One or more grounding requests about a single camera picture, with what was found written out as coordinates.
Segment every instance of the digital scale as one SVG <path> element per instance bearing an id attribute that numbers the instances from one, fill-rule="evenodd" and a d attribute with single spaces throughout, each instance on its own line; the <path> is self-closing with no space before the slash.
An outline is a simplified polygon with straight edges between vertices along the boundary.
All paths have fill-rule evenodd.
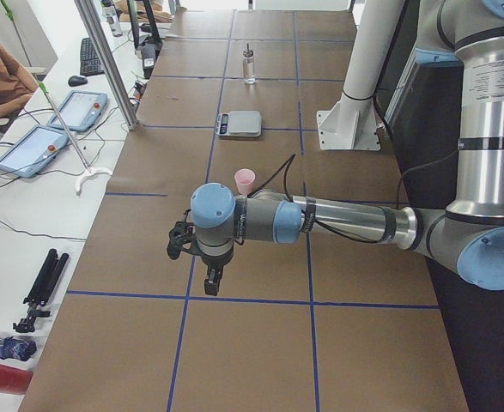
<path id="1" fill-rule="evenodd" d="M 73 90 L 59 107 L 61 117 L 72 131 L 86 131 L 95 124 L 106 107 L 106 94 Z M 57 116 L 53 116 L 48 127 L 63 129 Z"/>
<path id="2" fill-rule="evenodd" d="M 22 178 L 32 178 L 66 146 L 69 137 L 62 130 L 35 125 L 0 157 L 0 170 Z"/>
<path id="3" fill-rule="evenodd" d="M 261 135 L 261 114 L 253 111 L 219 113 L 216 134 L 219 137 L 258 137 Z"/>

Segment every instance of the white label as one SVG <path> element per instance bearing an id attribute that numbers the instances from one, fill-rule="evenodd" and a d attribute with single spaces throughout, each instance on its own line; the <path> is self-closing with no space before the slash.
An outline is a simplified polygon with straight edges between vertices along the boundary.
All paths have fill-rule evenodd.
<path id="1" fill-rule="evenodd" d="M 461 106 L 504 101 L 504 60 L 464 70 Z"/>

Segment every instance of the bottle cap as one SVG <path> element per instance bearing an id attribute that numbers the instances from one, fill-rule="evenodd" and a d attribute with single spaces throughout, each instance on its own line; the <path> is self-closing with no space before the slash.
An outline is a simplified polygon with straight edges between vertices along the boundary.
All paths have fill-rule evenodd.
<path id="1" fill-rule="evenodd" d="M 242 52 L 242 55 L 245 58 L 252 58 L 253 57 L 253 50 L 250 49 L 250 44 L 249 43 L 246 43 L 246 49 L 244 49 L 244 51 Z"/>

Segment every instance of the white table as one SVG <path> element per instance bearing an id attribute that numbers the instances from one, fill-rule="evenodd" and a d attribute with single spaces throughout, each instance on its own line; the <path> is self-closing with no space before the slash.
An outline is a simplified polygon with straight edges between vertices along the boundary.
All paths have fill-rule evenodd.
<path id="1" fill-rule="evenodd" d="M 128 41 L 129 24 L 123 26 L 124 35 L 119 38 L 113 38 L 108 27 L 104 28 L 111 50 L 116 49 L 113 56 L 124 85 L 127 90 L 130 90 L 137 80 L 136 75 L 142 76 L 143 70 L 141 61 L 135 57 L 133 42 Z M 87 37 L 87 34 L 74 33 L 74 35 L 74 41 L 44 80 L 50 95 L 58 104 L 73 89 L 67 84 L 68 78 L 79 74 L 80 42 L 83 37 Z M 90 76 L 88 80 L 88 84 L 74 89 L 98 91 L 108 95 L 108 107 L 103 112 L 98 122 L 100 123 L 109 111 L 117 106 L 117 102 L 105 75 Z M 32 111 L 47 107 L 49 106 L 46 97 L 38 90 L 25 108 Z M 33 115 L 42 124 L 46 124 L 52 113 L 42 112 L 33 113 Z M 35 124 L 36 122 L 30 116 L 17 119 L 4 135 L 2 142 L 17 142 Z M 99 129 L 99 133 L 105 139 L 104 142 L 92 133 L 81 140 L 79 146 L 87 160 L 91 161 L 104 145 L 94 166 L 113 170 L 127 133 L 120 110 L 112 114 Z M 0 147 L 0 156 L 7 149 L 7 147 Z M 51 170 L 81 173 L 84 166 L 74 148 L 68 148 L 42 172 Z M 19 179 L 0 189 L 0 220 L 16 229 L 31 233 L 86 239 L 105 193 L 108 179 L 109 176 L 105 174 L 87 179 L 79 197 L 75 191 L 76 177 L 74 176 L 49 173 L 32 179 Z M 0 178 L 0 185 L 6 182 L 7 180 Z M 12 324 L 26 317 L 28 306 L 23 305 L 22 300 L 32 287 L 47 252 L 55 248 L 59 256 L 65 252 L 70 254 L 58 287 L 48 305 L 48 309 L 52 310 L 52 316 L 38 319 L 35 323 L 36 331 L 25 335 L 36 341 L 39 347 L 38 352 L 27 362 L 0 360 L 0 363 L 21 369 L 36 367 L 83 246 L 83 241 L 31 237 L 15 233 L 0 224 L 0 336 L 17 336 L 12 330 Z M 22 396 L 0 394 L 0 412 L 16 411 L 21 400 Z"/>

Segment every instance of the white pole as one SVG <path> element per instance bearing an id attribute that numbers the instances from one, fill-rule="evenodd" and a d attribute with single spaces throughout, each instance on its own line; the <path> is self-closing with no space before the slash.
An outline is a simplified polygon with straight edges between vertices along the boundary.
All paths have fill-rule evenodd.
<path id="1" fill-rule="evenodd" d="M 372 98 L 405 0 L 367 0 L 340 101 L 317 112 L 323 150 L 379 150 Z"/>

